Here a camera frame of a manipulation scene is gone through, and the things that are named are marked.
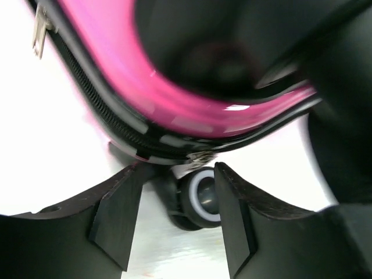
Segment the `pink hard-shell suitcase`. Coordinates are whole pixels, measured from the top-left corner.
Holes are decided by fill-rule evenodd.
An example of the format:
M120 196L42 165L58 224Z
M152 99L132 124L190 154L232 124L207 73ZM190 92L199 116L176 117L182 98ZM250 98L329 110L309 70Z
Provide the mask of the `pink hard-shell suitcase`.
M215 228L218 154L308 112L361 178L371 147L370 1L31 1L117 156L160 170L186 231Z

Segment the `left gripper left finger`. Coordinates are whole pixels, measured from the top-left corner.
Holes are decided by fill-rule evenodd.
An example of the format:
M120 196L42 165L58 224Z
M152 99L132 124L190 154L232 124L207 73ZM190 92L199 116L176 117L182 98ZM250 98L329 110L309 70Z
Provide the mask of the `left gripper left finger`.
M135 164L38 213L1 216L1 277L120 278L143 182Z

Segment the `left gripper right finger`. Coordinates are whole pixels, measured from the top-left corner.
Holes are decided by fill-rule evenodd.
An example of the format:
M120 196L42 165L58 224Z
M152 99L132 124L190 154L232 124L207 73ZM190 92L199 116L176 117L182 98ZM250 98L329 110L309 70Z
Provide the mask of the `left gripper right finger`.
M318 212L290 205L214 167L231 278L370 278L371 206Z

